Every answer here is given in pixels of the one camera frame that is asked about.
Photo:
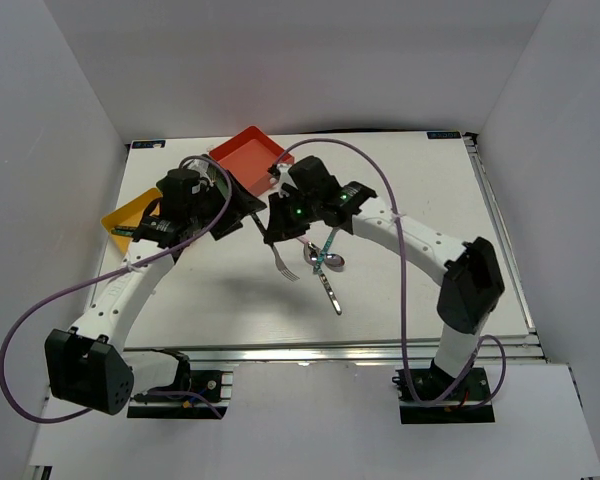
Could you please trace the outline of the silver fork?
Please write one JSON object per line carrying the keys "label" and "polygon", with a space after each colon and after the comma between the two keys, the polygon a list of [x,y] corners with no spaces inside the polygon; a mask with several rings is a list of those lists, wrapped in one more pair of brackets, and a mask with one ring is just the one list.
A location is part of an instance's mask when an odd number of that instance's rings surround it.
{"label": "silver fork", "polygon": [[[253,222],[255,223],[256,227],[258,228],[259,232],[261,233],[262,237],[265,237],[266,230],[265,230],[263,223],[259,219],[258,215],[256,213],[253,213],[253,214],[251,214],[251,218],[252,218]],[[275,263],[277,270],[289,281],[291,281],[291,282],[298,281],[299,277],[287,267],[286,263],[284,262],[284,260],[282,259],[281,255],[280,255],[277,247],[273,243],[267,243],[267,246],[271,249],[271,251],[273,253],[274,263]]]}

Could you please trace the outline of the green handled spoon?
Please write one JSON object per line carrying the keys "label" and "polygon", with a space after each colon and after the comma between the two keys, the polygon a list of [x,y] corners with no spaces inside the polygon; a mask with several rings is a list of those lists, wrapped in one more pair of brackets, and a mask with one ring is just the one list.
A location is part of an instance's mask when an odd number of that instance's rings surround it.
{"label": "green handled spoon", "polygon": [[337,227],[333,227],[331,229],[331,232],[329,233],[323,247],[320,249],[317,260],[316,260],[316,264],[313,267],[313,272],[318,274],[321,272],[321,266],[324,263],[324,260],[327,256],[327,254],[329,253],[330,247],[333,244],[333,241],[335,240],[335,237],[338,233],[338,228]]}

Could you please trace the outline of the green handled knife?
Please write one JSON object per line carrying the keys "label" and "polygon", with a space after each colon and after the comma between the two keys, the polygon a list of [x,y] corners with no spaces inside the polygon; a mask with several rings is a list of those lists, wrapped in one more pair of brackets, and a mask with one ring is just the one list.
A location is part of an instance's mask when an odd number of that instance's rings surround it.
{"label": "green handled knife", "polygon": [[129,226],[118,226],[111,229],[110,234],[121,237],[132,237],[136,228]]}

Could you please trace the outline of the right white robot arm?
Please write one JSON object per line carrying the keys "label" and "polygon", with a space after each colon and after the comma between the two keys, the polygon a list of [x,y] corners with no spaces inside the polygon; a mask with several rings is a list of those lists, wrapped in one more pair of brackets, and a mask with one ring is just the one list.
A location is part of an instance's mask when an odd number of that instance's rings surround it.
{"label": "right white robot arm", "polygon": [[446,399],[464,391],[464,368],[505,290],[494,246],[482,237],[466,242],[398,217],[373,189],[357,181],[340,184],[315,156],[293,165],[273,165],[268,171],[276,190],[268,197],[266,242],[301,237],[312,223],[322,222],[404,254],[439,286],[436,311],[444,326],[431,384]]}

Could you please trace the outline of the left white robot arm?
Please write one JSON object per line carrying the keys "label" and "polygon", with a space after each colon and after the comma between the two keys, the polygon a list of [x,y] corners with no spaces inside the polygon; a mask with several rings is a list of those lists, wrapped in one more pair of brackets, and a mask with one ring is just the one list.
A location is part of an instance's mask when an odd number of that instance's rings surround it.
{"label": "left white robot arm", "polygon": [[156,187],[131,239],[121,272],[66,330],[53,330],[44,345],[54,397],[109,415],[138,394],[179,399],[191,387],[187,357],[172,350],[126,353],[138,315],[182,251],[211,234],[219,240],[242,219],[265,209],[231,173],[211,181],[196,170],[171,169]]}

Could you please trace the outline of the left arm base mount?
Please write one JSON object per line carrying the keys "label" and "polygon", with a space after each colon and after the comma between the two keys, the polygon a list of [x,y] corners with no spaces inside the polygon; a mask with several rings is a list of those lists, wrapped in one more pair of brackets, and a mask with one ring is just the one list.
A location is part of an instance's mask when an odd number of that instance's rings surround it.
{"label": "left arm base mount", "polygon": [[132,398],[129,419],[221,420],[232,395],[233,371],[224,366],[193,366],[179,390],[157,387],[159,394],[143,393]]}

